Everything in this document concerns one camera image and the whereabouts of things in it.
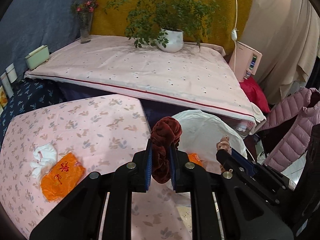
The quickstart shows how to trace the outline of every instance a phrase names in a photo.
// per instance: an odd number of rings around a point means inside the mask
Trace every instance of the white pot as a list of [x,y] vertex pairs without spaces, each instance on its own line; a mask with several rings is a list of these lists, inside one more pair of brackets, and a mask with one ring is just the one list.
[[166,32],[163,37],[168,39],[168,43],[166,44],[166,47],[162,46],[161,43],[157,42],[157,45],[159,49],[165,51],[165,52],[177,52],[183,47],[183,31],[180,32],[174,32],[174,31],[167,31],[164,29],[161,29],[162,32]]

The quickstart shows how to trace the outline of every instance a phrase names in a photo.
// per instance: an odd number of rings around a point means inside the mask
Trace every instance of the glass vase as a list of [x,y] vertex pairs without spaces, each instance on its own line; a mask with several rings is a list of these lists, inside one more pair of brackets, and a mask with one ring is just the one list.
[[80,13],[79,14],[79,24],[80,24],[80,43],[88,43],[90,39],[90,30],[92,23],[92,13]]

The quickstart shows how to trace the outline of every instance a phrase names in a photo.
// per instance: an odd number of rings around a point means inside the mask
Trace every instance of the silver bolt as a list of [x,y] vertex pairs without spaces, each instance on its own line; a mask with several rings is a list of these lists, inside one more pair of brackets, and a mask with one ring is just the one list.
[[222,176],[223,176],[225,179],[231,179],[231,178],[232,178],[232,173],[229,172],[229,171],[225,171],[224,173],[222,173]]
[[186,163],[186,164],[185,164],[185,167],[186,167],[187,169],[193,169],[193,168],[195,167],[195,164],[194,164],[194,163]]
[[96,179],[97,177],[99,177],[99,173],[96,172],[96,171],[91,172],[91,173],[89,174],[89,178],[90,178],[90,179]]
[[135,163],[133,163],[133,162],[127,163],[127,168],[128,168],[128,169],[134,169],[136,166],[137,166],[137,165],[136,165]]

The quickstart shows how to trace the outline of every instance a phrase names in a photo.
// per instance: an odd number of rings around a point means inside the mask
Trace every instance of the mustard fabric backdrop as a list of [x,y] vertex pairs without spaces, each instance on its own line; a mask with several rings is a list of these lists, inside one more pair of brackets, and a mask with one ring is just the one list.
[[[109,9],[105,14],[104,7],[108,0],[97,0],[99,7],[93,15],[91,34],[95,35],[115,35],[124,36],[124,30],[127,26],[126,18],[128,12],[134,8],[135,3],[125,4],[119,8],[119,11]],[[235,0],[216,0],[220,6],[217,11],[224,17],[224,25],[215,23],[212,26],[212,36],[206,43],[217,44],[223,46],[226,53],[231,53],[234,48],[234,42],[231,39],[231,30],[234,28],[236,19]],[[252,0],[238,0],[238,38],[240,38],[245,24],[249,17]]]

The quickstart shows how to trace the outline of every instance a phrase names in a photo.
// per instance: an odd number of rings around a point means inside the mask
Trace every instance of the green container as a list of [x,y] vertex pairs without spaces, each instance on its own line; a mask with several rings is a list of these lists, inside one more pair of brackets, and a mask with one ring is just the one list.
[[33,70],[38,67],[43,62],[49,59],[49,49],[48,45],[42,45],[38,49],[30,52],[28,56],[25,57],[28,68]]

